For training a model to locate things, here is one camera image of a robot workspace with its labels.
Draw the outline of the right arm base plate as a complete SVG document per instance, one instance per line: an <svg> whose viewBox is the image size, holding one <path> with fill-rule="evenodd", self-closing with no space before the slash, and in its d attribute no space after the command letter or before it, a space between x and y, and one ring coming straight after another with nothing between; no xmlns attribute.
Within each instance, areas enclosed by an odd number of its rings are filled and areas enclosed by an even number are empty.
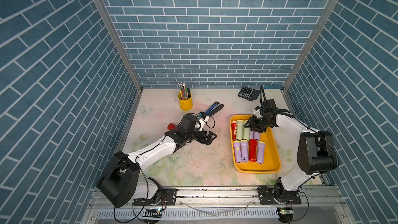
<svg viewBox="0 0 398 224"><path fill-rule="evenodd" d="M276 188L259 186L257 188L261 205L300 205L302 204L298 191L286 191L278 185Z"/></svg>

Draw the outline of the purple flashlight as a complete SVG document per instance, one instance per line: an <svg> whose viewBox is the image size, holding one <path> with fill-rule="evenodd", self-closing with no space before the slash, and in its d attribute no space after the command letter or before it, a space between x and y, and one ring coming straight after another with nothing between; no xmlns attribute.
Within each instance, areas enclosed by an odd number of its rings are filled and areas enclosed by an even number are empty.
<svg viewBox="0 0 398 224"><path fill-rule="evenodd" d="M237 164L242 163L241 144L239 140L233 141L234 158Z"/></svg>
<svg viewBox="0 0 398 224"><path fill-rule="evenodd" d="M249 139L253 140L253 138L254 138L254 132L252 130L250 130Z"/></svg>
<svg viewBox="0 0 398 224"><path fill-rule="evenodd" d="M265 153L265 142L258 141L257 143L257 163L263 164L264 163L264 153Z"/></svg>
<svg viewBox="0 0 398 224"><path fill-rule="evenodd" d="M249 142L247 140L241 140L240 141L240 146L241 146L241 158L244 163L249 161Z"/></svg>
<svg viewBox="0 0 398 224"><path fill-rule="evenodd" d="M254 132L254 140L260 141L261 134L259 132Z"/></svg>

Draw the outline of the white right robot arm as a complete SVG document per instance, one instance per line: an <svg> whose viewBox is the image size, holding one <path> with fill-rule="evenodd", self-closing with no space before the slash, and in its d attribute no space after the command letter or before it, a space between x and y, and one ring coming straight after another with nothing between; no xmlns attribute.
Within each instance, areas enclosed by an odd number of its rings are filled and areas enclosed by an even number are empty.
<svg viewBox="0 0 398 224"><path fill-rule="evenodd" d="M246 126L260 133L266 128L283 128L296 140L297 165L277 180L276 189L298 191L311 178L333 171L340 164L329 131L310 127L288 110L278 109L273 100L261 100Z"/></svg>

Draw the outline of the red flashlight with white logo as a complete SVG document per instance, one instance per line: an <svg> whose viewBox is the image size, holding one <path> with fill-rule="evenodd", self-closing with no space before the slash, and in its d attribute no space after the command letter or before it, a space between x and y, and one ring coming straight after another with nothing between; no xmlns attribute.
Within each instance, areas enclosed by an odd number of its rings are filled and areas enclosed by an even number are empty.
<svg viewBox="0 0 398 224"><path fill-rule="evenodd" d="M236 141L237 121L231 122L232 141Z"/></svg>

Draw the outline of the green flashlight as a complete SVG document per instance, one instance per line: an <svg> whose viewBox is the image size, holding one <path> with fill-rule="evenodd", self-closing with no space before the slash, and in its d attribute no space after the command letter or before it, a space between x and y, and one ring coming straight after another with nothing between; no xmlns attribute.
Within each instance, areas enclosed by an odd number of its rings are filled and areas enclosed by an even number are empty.
<svg viewBox="0 0 398 224"><path fill-rule="evenodd" d="M244 127L243 130L243 139L249 141L250 140L250 129Z"/></svg>
<svg viewBox="0 0 398 224"><path fill-rule="evenodd" d="M244 121L241 119L236 120L236 140L243 139Z"/></svg>

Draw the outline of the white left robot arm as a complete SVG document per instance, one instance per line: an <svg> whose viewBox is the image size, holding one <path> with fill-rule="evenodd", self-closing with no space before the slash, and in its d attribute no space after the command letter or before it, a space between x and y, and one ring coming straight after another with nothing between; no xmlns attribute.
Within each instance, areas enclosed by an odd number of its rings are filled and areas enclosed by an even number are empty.
<svg viewBox="0 0 398 224"><path fill-rule="evenodd" d="M210 145L216 134L204 130L212 116L201 112L199 115L186 114L180 123L168 130L153 144L131 153L116 152L97 181L97 188L116 208L127 204L131 199L148 199L158 202L162 186L154 179L144 178L144 170L163 157L182 149L187 143L197 141Z"/></svg>

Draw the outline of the yellow plastic storage tray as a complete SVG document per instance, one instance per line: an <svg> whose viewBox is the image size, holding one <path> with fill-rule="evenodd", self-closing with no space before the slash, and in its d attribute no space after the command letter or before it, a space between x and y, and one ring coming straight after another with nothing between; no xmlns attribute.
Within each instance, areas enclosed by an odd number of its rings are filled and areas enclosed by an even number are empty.
<svg viewBox="0 0 398 224"><path fill-rule="evenodd" d="M266 132L260 134L260 141L265 144L262 164L251 161L237 163L235 160L235 149L233 147L234 140L232 140L231 137L233 163L239 172L249 174L272 174L280 171L282 165L272 128L267 128Z"/></svg>

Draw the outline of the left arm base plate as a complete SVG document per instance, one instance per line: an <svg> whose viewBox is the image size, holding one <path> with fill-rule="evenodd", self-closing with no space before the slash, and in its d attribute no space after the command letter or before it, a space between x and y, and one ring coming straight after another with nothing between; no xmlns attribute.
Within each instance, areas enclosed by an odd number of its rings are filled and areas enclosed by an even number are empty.
<svg viewBox="0 0 398 224"><path fill-rule="evenodd" d="M178 190L176 188L158 189L153 197L149 199L139 198L134 199L135 206L149 206L149 205L175 205Z"/></svg>

